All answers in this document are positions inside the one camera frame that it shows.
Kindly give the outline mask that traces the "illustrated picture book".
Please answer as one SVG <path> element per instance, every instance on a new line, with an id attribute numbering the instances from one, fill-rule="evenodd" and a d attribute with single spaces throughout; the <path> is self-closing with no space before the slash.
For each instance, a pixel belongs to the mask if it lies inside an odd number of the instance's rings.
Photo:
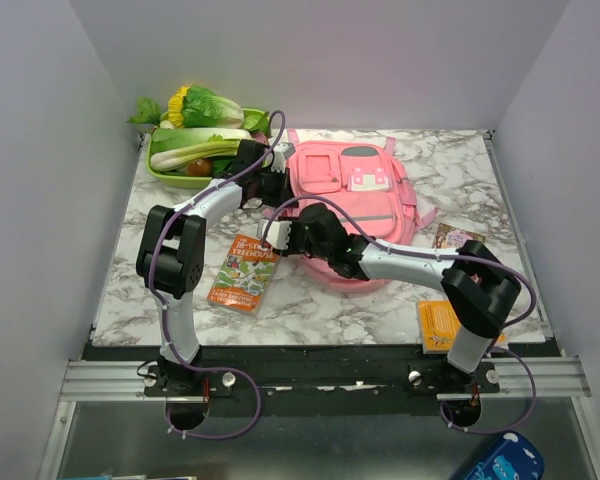
<path id="1" fill-rule="evenodd" d="M 432 246 L 436 249 L 457 249 L 462 247 L 469 240 L 484 243 L 486 237 L 450 224 L 440 223 L 434 236 Z"/>

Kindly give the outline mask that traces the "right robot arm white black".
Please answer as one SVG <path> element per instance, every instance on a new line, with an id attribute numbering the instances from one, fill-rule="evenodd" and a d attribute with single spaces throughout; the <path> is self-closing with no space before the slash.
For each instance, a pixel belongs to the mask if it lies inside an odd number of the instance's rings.
<path id="1" fill-rule="evenodd" d="M 476 368 L 504 329 L 520 292 L 516 272 L 475 240 L 457 250 L 406 247 L 346 231 L 323 203 L 304 208 L 291 221 L 286 255 L 305 255 L 326 263 L 346 280 L 392 280 L 444 293 L 460 328 L 440 367 L 440 379 L 460 392 L 476 380 Z"/>

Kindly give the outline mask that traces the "pink student backpack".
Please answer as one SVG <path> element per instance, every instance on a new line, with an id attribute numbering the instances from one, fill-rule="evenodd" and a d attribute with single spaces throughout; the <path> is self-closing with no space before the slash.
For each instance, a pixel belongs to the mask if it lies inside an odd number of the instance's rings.
<path id="1" fill-rule="evenodd" d="M 394 157 L 395 139 L 385 146 L 363 143 L 298 140 L 288 131 L 295 153 L 287 162 L 294 201 L 268 221 L 292 221 L 314 203 L 332 210 L 349 233 L 359 225 L 368 235 L 409 246 L 416 232 L 429 226 L 438 210 L 418 211 L 415 190 L 404 166 Z M 326 263 L 300 255 L 299 263 L 314 280 L 342 293 L 366 293 L 381 288 L 384 280 L 362 282 L 341 279 Z"/>

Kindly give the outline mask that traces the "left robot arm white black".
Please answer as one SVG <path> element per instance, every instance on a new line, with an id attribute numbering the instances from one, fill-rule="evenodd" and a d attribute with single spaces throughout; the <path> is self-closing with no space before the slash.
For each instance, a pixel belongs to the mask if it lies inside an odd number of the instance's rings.
<path id="1" fill-rule="evenodd" d="M 290 192 L 284 169 L 274 169 L 277 146 L 254 140 L 238 144 L 236 158 L 218 178 L 175 207 L 156 205 L 147 214 L 136 273 L 151 292 L 160 317 L 159 375 L 181 395 L 194 393 L 202 375 L 195 332 L 193 290 L 204 270 L 207 230 L 256 198 L 269 205 Z"/>

